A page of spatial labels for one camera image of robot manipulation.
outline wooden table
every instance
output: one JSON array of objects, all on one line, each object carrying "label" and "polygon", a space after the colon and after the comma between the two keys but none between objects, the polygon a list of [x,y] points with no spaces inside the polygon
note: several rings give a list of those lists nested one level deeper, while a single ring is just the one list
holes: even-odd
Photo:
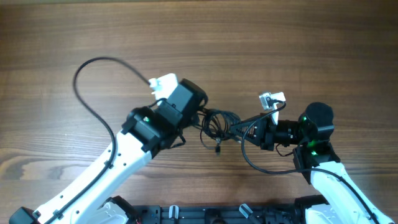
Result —
[{"label": "wooden table", "polygon": [[[333,107],[332,143],[351,178],[398,220],[398,5],[351,1],[134,2],[0,8],[0,222],[37,208],[101,154],[110,138],[72,92],[77,67],[122,58],[147,78],[176,73],[202,87],[208,107],[242,119],[262,112],[258,93],[283,91],[280,119],[306,106]],[[153,102],[137,77],[111,62],[81,74],[84,99],[113,130]],[[161,152],[116,192],[133,205],[293,202],[317,194],[300,174],[253,170],[240,147],[221,156],[196,129]],[[248,148],[261,167],[292,158]]]}]

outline bundle of black cable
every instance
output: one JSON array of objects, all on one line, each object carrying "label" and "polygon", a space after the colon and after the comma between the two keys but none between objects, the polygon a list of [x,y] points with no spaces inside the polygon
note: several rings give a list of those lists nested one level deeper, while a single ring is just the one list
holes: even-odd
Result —
[{"label": "bundle of black cable", "polygon": [[[200,130],[200,141],[207,149],[215,149],[219,154],[221,151],[220,144],[222,141],[239,139],[229,131],[232,125],[238,124],[241,119],[238,115],[230,111],[221,111],[216,109],[203,108],[198,115],[202,116],[201,125],[197,124],[194,127]],[[208,147],[204,142],[202,135],[205,133],[209,138],[216,141],[215,147]]]}]

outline black cable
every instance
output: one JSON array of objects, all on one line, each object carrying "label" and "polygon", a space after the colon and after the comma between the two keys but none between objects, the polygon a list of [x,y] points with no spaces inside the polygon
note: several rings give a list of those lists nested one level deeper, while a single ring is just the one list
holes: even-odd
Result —
[{"label": "black cable", "polygon": [[[203,142],[203,133],[216,141],[216,147],[218,147],[222,141],[235,137],[235,135],[231,134],[229,130],[232,125],[238,124],[241,121],[238,115],[230,111],[206,108],[203,108],[201,112],[202,113],[198,113],[198,115],[203,116],[201,126],[196,125],[194,127],[200,130],[200,142],[207,149],[214,149],[215,147],[208,147]],[[223,119],[224,125],[221,124],[219,116]]]},{"label": "black cable", "polygon": [[278,154],[279,154],[280,156],[285,157],[285,156],[290,156],[291,154],[293,154],[293,152],[290,152],[290,153],[287,153],[287,154],[282,155],[282,154],[279,152],[279,150],[278,150],[278,146],[280,146],[280,144],[276,145],[276,146],[275,146],[275,149],[276,149],[276,151],[278,152]]},{"label": "black cable", "polygon": [[333,177],[336,177],[339,181],[341,181],[342,183],[345,184],[345,186],[347,186],[350,191],[352,191],[352,193],[354,193],[354,195],[356,196],[356,198],[359,200],[359,202],[361,202],[362,206],[365,208],[365,210],[367,211],[367,213],[371,216],[371,219],[373,219],[373,221],[375,222],[375,224],[379,224],[379,221],[377,220],[376,215],[371,211],[371,209],[368,207],[368,205],[365,203],[365,201],[362,199],[362,197],[359,195],[359,193],[357,193],[357,191],[341,176],[335,174],[334,172],[330,172],[328,170],[324,170],[324,169],[318,169],[318,168],[310,168],[310,169],[294,169],[294,170],[285,170],[285,171],[269,171],[269,170],[265,170],[262,169],[256,165],[254,165],[248,158],[248,156],[246,155],[246,151],[244,150],[244,139],[246,137],[246,135],[248,135],[249,130],[251,129],[251,127],[253,127],[258,121],[270,116],[273,113],[276,113],[282,109],[284,109],[286,107],[286,102],[284,101],[280,101],[277,100],[276,102],[278,103],[283,103],[283,105],[280,108],[277,108],[274,111],[271,111],[267,114],[265,114],[264,116],[262,116],[261,118],[255,120],[252,124],[249,125],[248,129],[245,131],[245,133],[243,134],[242,137],[242,143],[241,143],[241,150],[242,150],[242,154],[244,159],[246,160],[246,162],[253,167],[254,169],[263,172],[265,174],[271,174],[271,175],[281,175],[281,174],[291,174],[291,173],[304,173],[304,172],[311,172],[311,171],[317,171],[317,172],[323,172],[329,175],[332,175]]},{"label": "black cable", "polygon": [[75,72],[75,76],[73,77],[73,91],[75,92],[75,95],[78,99],[78,101],[95,117],[97,118],[101,124],[104,125],[104,127],[106,128],[106,130],[108,131],[109,135],[111,136],[111,140],[112,140],[112,151],[111,151],[111,156],[109,157],[109,160],[107,161],[107,163],[105,164],[104,168],[101,170],[101,172],[99,172],[99,174],[83,189],[81,190],[81,192],[79,192],[78,194],[76,194],[76,196],[74,196],[68,203],[66,203],[60,210],[54,212],[54,216],[51,217],[49,220],[47,220],[45,222],[45,224],[51,223],[53,222],[56,218],[61,217],[62,213],[69,207],[71,206],[73,203],[75,203],[88,189],[90,189],[100,178],[101,176],[106,172],[106,170],[108,170],[111,166],[112,166],[112,162],[113,159],[115,157],[116,154],[116,138],[112,132],[111,127],[109,127],[109,125],[106,123],[106,121],[97,113],[95,112],[93,109],[90,108],[90,106],[88,106],[88,104],[83,100],[83,98],[80,96],[78,88],[77,88],[77,78],[79,76],[80,71],[87,66],[89,63],[91,62],[95,62],[98,60],[111,60],[117,63],[120,63],[121,65],[124,65],[125,67],[127,67],[128,69],[130,69],[130,71],[132,71],[133,73],[135,73],[141,80],[143,80],[146,84],[150,85],[150,83],[148,82],[148,80],[146,80],[144,78],[143,75],[141,75],[141,73],[139,73],[134,67],[132,67],[131,65],[129,65],[128,63],[117,59],[117,58],[112,58],[112,57],[96,57],[93,59],[90,59],[88,61],[86,61],[85,63],[83,63],[82,65],[80,65],[80,67],[78,68],[78,70]]}]

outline wood grain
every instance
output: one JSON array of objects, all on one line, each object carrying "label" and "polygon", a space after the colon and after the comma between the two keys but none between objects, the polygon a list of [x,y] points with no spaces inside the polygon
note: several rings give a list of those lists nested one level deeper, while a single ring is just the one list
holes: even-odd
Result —
[{"label": "wood grain", "polygon": [[[333,107],[332,143],[351,178],[398,220],[398,7],[394,1],[216,1],[52,4],[0,8],[0,222],[64,189],[105,149],[106,130],[72,92],[92,57],[122,58],[146,77],[176,73],[202,87],[209,107],[242,118],[258,93],[283,91],[281,119],[313,101]],[[150,90],[110,62],[87,67],[81,92],[116,131]],[[115,195],[140,205],[292,202],[317,194],[299,174],[263,175],[239,146],[161,152]],[[272,170],[289,158],[248,149]]]}]

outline wire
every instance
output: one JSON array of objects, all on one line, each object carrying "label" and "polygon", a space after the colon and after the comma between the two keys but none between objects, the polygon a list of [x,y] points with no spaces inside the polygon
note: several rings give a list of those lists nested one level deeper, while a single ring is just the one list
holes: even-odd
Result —
[{"label": "wire", "polygon": [[244,159],[246,160],[246,162],[253,167],[254,169],[263,172],[265,174],[271,174],[271,175],[281,175],[281,174],[291,174],[291,173],[304,173],[304,172],[312,172],[312,171],[317,171],[317,172],[323,172],[329,175],[332,175],[333,177],[336,177],[339,181],[341,181],[342,183],[345,184],[345,186],[347,186],[347,188],[350,189],[350,191],[352,191],[352,193],[356,196],[356,198],[359,200],[359,202],[361,202],[362,206],[365,208],[365,210],[367,211],[367,213],[370,215],[371,219],[373,219],[373,221],[375,222],[375,224],[379,224],[379,221],[377,220],[376,215],[371,211],[371,209],[368,207],[368,205],[365,203],[365,201],[362,199],[362,197],[359,195],[359,193],[357,193],[357,191],[353,188],[353,186],[351,186],[343,177],[335,174],[334,172],[330,172],[328,170],[324,170],[324,169],[318,169],[318,168],[310,168],[310,169],[294,169],[294,170],[284,170],[284,171],[269,171],[269,170],[265,170],[262,169],[256,165],[254,165],[248,158],[248,156],[246,155],[246,151],[244,150],[244,140],[246,138],[246,135],[248,135],[249,130],[251,129],[251,127],[253,127],[258,121],[272,115],[273,113],[276,113],[278,111],[281,111],[282,109],[284,109],[286,107],[286,102],[284,101],[280,101],[280,100],[276,100],[276,102],[278,103],[283,103],[283,105],[280,108],[277,108],[274,111],[271,111],[267,114],[265,114],[264,116],[260,117],[259,119],[255,120],[252,124],[250,124],[250,126],[248,127],[248,129],[246,130],[246,132],[243,134],[242,137],[242,143],[241,143],[241,149],[242,149],[242,154]]},{"label": "wire", "polygon": [[[198,115],[203,116],[201,126],[196,125],[194,127],[200,130],[200,142],[207,149],[214,149],[215,147],[208,147],[203,142],[203,133],[216,141],[216,147],[218,147],[222,141],[226,141],[235,137],[235,135],[230,133],[229,130],[232,125],[238,124],[241,121],[238,115],[230,111],[206,108],[203,108],[201,112],[202,113],[198,113]],[[222,125],[220,122],[220,119],[218,118],[219,116],[222,117],[224,125]]]},{"label": "wire", "polygon": [[81,192],[79,192],[78,194],[76,194],[76,196],[74,196],[68,203],[66,203],[60,210],[55,211],[54,212],[54,216],[51,217],[49,220],[47,220],[45,222],[45,224],[51,223],[53,222],[56,218],[61,217],[62,213],[68,209],[69,206],[71,206],[73,203],[75,203],[88,189],[90,189],[100,178],[101,176],[109,169],[111,168],[113,159],[115,157],[116,154],[116,138],[112,132],[111,127],[109,127],[109,125],[106,123],[106,121],[97,113],[95,112],[90,106],[88,106],[88,104],[83,100],[83,98],[80,96],[80,93],[78,91],[77,88],[77,78],[79,76],[80,71],[87,66],[89,63],[91,62],[95,62],[98,60],[110,60],[110,61],[114,61],[117,63],[120,63],[121,65],[124,65],[125,67],[127,67],[128,69],[130,69],[130,71],[132,71],[133,73],[135,73],[142,81],[144,81],[146,84],[150,85],[150,83],[144,78],[143,75],[141,75],[141,73],[139,73],[133,66],[129,65],[128,63],[118,59],[118,58],[112,58],[112,57],[96,57],[93,59],[90,59],[88,61],[86,61],[85,63],[83,63],[82,65],[80,65],[80,67],[78,68],[78,70],[75,72],[75,75],[73,77],[73,91],[78,99],[78,101],[95,117],[97,118],[101,124],[103,124],[103,126],[106,128],[106,130],[108,131],[109,135],[111,136],[111,140],[112,140],[112,151],[111,151],[111,156],[109,157],[109,160],[105,163],[104,168],[101,170],[101,172],[99,172],[99,174],[83,189],[81,190]]},{"label": "wire", "polygon": [[293,154],[293,152],[290,152],[290,153],[287,153],[287,154],[282,155],[282,154],[279,152],[279,150],[278,150],[278,146],[280,146],[280,144],[276,145],[276,146],[275,146],[275,149],[276,149],[276,151],[278,152],[278,154],[279,154],[280,156],[285,157],[285,156],[290,156],[291,154]]}]

